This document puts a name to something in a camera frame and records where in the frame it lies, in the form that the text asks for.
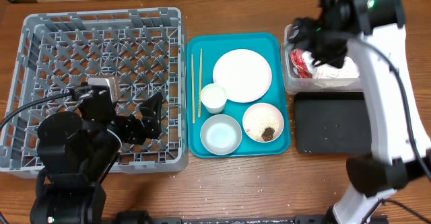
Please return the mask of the white napkin waste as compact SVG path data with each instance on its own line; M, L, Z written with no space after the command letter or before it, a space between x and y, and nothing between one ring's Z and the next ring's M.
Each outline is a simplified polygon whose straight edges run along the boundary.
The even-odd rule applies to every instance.
M358 67L349 57L344 58L343 67L340 69L328 64L315 67L312 64L314 59L308 51L302 53L302 58L313 79L356 79L360 75Z

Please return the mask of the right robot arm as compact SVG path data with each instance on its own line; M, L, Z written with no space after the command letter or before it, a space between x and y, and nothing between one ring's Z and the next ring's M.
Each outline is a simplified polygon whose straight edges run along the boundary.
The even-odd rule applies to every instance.
M368 223L411 181L430 176L430 137L420 119L405 51L402 0L320 0L321 14L294 20L288 47L316 66L357 64L371 126L371 152L346 162L350 186L322 221Z

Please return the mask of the red snack wrapper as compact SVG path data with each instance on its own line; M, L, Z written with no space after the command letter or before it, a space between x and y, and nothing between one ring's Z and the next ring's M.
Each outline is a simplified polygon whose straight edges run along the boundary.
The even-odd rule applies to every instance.
M301 79L310 79L312 75L308 71L308 67L302 57L303 51L296 48L290 53L290 60L296 69L297 75Z

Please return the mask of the pink round bowl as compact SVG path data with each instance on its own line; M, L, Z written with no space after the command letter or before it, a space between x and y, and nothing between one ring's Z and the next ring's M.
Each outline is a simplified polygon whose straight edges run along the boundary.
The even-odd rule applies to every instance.
M270 143L281 136L284 131L284 118L281 112L268 103L257 103L250 106L242 118L246 135L258 143ZM273 139L265 142L262 133L267 127L275 129Z

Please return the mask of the brown food scrap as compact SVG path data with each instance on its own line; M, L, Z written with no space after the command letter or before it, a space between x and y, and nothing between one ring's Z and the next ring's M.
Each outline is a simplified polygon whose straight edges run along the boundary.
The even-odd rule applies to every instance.
M272 128L272 127L265 128L265 130L263 131L263 133L261 135L262 140L265 142L271 141L273 139L274 133L275 133L274 128Z

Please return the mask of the white paper cup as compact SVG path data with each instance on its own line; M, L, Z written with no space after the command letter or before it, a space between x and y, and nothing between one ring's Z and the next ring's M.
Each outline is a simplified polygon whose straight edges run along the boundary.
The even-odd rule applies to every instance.
M210 83L201 90L201 103L211 114L219 114L223 111L227 102L225 89L216 83Z

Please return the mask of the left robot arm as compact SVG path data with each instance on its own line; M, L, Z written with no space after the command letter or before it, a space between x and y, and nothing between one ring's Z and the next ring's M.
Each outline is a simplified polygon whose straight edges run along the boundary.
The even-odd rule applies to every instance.
M78 112L64 111L38 127L37 153L44 168L36 179L31 223L101 223L102 182L123 143L144 144L162 133L163 95L139 105L141 118L119 116L106 89L83 96Z

